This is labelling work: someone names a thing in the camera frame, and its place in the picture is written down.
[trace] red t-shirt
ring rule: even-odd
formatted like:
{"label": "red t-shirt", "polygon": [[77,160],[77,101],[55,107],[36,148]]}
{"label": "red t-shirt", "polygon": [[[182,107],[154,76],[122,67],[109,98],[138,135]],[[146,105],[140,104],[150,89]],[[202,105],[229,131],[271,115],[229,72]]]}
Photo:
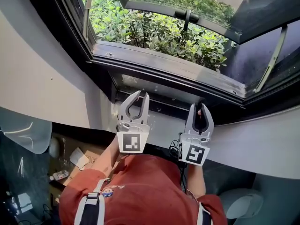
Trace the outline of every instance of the red t-shirt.
{"label": "red t-shirt", "polygon": [[[74,224],[79,201],[92,192],[102,172],[79,172],[60,197],[62,225]],[[180,188],[176,164],[152,155],[130,155],[122,159],[112,180],[102,188],[106,225],[195,225],[199,206]],[[210,212],[214,225],[227,224],[221,201],[216,195],[197,199]]]}

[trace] leaves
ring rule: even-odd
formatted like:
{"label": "leaves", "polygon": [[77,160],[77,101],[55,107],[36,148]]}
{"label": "leaves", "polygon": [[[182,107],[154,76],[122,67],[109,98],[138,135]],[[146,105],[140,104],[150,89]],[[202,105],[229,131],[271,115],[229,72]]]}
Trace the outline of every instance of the leaves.
{"label": "leaves", "polygon": [[[227,23],[232,13],[224,3],[214,0],[155,0],[174,7],[197,7],[212,21]],[[220,71],[226,66],[225,44],[228,39],[205,28],[166,15],[123,9],[119,0],[93,0],[90,20],[100,40],[148,48],[180,57]]]}

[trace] black cable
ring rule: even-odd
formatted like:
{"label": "black cable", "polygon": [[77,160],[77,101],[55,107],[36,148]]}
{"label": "black cable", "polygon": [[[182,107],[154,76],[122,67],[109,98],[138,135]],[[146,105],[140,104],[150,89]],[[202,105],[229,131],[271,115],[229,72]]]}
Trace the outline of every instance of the black cable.
{"label": "black cable", "polygon": [[53,216],[52,211],[46,204],[43,204],[43,209],[44,209],[43,215],[44,215],[45,219],[46,219],[45,213],[47,213],[50,216],[50,218],[52,218],[52,216]]}
{"label": "black cable", "polygon": [[[175,158],[178,160],[178,153],[179,153],[179,142],[177,140],[173,140],[169,146],[169,154],[171,157]],[[184,191],[186,192],[186,186],[185,183],[187,182],[187,178],[184,175],[184,170],[187,167],[187,165],[183,162],[177,161],[177,166],[179,167],[180,170],[180,185],[183,185]]]}

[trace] paper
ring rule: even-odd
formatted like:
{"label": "paper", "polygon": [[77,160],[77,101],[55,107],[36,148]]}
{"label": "paper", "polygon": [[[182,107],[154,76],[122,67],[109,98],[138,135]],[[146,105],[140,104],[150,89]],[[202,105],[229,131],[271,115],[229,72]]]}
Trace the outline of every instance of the paper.
{"label": "paper", "polygon": [[84,166],[89,163],[89,159],[83,154],[80,148],[76,148],[72,152],[70,161],[75,164],[80,170],[83,170]]}

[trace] cardboard box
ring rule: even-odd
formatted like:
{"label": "cardboard box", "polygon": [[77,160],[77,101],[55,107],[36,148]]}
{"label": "cardboard box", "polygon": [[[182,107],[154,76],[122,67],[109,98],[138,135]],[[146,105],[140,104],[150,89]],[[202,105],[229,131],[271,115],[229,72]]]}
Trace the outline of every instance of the cardboard box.
{"label": "cardboard box", "polygon": [[52,134],[52,136],[59,140],[61,149],[59,158],[50,157],[49,176],[51,176],[53,173],[67,170],[69,172],[69,176],[58,181],[65,186],[75,177],[77,173],[80,172],[79,168],[70,162],[70,155],[77,147],[79,147],[84,155],[89,159],[89,163],[85,166],[85,169],[91,168],[96,159],[107,147],[83,143],[59,134]]}

